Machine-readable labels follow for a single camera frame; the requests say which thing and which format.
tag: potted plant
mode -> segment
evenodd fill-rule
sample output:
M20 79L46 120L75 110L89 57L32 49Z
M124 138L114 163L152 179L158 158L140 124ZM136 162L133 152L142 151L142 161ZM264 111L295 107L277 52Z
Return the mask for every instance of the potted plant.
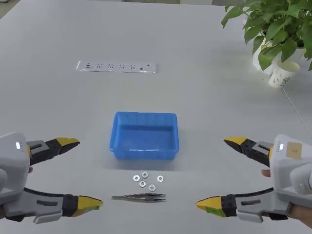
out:
M253 40L253 54L260 51L263 71L277 55L284 62L298 48L307 60L312 58L312 0L245 0L239 6L227 5L225 11L223 27L229 19L247 16L244 39L246 44Z

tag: blue plastic tray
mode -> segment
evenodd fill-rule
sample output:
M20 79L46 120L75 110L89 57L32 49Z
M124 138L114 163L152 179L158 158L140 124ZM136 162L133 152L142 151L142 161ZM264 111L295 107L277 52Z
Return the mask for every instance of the blue plastic tray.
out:
M176 115L117 112L110 150L117 159L174 159L179 151Z

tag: metal washer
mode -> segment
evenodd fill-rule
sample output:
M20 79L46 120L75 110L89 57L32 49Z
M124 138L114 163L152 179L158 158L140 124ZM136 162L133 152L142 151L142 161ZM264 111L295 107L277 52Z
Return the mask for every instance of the metal washer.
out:
M133 180L134 180L135 182L139 182L140 176L139 176L139 175L135 175L135 176L133 177Z
M164 181L164 177L162 175L157 176L157 181L158 182L163 182Z
M143 177L144 179L146 179L146 178L148 177L148 173L147 173L147 172L143 172L143 173L142 173L142 177Z
M145 183L144 180L142 180L142 181L140 182L140 187L141 187L141 188L144 188L145 186L146 186L146 183Z
M154 184L151 184L150 186L148 186L148 189L151 191L151 192L154 192L156 190L156 186Z

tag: yellow fingertip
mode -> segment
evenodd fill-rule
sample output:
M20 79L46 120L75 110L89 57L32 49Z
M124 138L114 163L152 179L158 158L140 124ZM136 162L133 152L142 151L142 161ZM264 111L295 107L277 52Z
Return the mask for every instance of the yellow fingertip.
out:
M88 196L79 196L77 210L73 214L73 217L83 215L89 211L98 210L102 205L103 202L99 199Z
M73 143L80 143L78 139L76 138L64 138L64 137L58 137L56 138L58 143L63 147L65 145L73 144Z
M241 145L245 140L247 140L247 138L244 136L231 136L231 137L225 138L224 140L231 141L238 145Z
M222 210L222 202L220 196L210 197L196 203L196 206L208 213L217 215L219 217L226 217Z

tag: label sticker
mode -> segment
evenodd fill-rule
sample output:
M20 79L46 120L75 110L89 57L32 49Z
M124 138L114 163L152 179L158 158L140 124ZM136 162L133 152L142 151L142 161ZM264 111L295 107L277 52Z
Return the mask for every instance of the label sticker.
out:
M302 144L298 142L288 142L286 157L301 160Z

